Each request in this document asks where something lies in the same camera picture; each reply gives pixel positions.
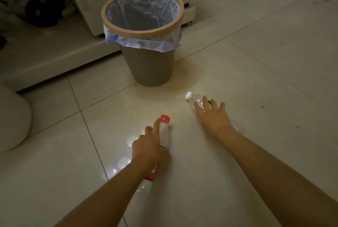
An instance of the tile floor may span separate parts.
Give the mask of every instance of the tile floor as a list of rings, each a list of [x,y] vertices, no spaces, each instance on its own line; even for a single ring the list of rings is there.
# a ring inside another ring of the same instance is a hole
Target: tile floor
[[[172,161],[143,181],[119,227],[279,226],[238,165],[198,126],[188,91],[225,101],[257,144],[338,200],[338,0],[196,0],[166,84],[135,83],[121,54],[21,91],[28,139],[0,153],[0,225],[53,226],[171,117]]]

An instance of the white bottle cap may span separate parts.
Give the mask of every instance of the white bottle cap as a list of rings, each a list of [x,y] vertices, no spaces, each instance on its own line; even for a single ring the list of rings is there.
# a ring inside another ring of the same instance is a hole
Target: white bottle cap
[[[191,96],[191,94],[192,94],[192,92],[190,92],[190,91],[186,94],[186,99],[187,100],[189,99],[189,97]]]

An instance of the finger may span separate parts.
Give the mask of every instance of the finger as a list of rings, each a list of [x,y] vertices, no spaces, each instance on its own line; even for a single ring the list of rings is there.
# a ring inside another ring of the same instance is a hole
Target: finger
[[[201,107],[198,105],[197,102],[194,102],[194,107],[195,107],[195,111],[196,111],[197,115],[202,117],[203,110],[201,109]]]
[[[221,102],[221,105],[219,106],[220,111],[226,111],[226,104],[224,102]]]
[[[204,106],[204,111],[209,112],[210,111],[210,106],[208,103],[208,98],[206,96],[203,97],[203,106]]]
[[[168,148],[164,148],[164,149],[161,148],[160,162],[166,162],[169,160],[169,158],[170,158],[170,155],[169,155]]]
[[[218,110],[217,103],[214,99],[211,99],[211,109],[212,110]]]
[[[146,135],[151,134],[151,132],[152,132],[152,127],[149,127],[149,126],[147,126],[146,129],[144,130],[144,133],[145,133]]]
[[[159,136],[159,124],[161,122],[161,119],[158,118],[155,123],[154,123],[154,127],[152,129],[152,133],[155,134],[155,135],[158,135]]]

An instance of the red bottle cap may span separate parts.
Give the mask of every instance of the red bottle cap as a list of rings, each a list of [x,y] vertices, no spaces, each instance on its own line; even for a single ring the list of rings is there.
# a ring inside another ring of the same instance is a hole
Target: red bottle cap
[[[167,115],[161,115],[161,119],[169,123],[170,118]]]

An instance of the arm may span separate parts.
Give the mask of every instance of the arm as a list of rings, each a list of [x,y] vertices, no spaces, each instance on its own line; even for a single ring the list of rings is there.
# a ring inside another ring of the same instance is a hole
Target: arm
[[[207,98],[203,104],[208,105]],[[235,131],[225,110],[194,104],[204,129],[237,161],[282,226],[338,226],[338,203],[288,165]]]
[[[146,127],[145,135],[133,142],[132,161],[116,176],[85,199],[55,227],[117,226],[137,187],[144,177],[168,158],[168,150],[159,146],[159,123]]]

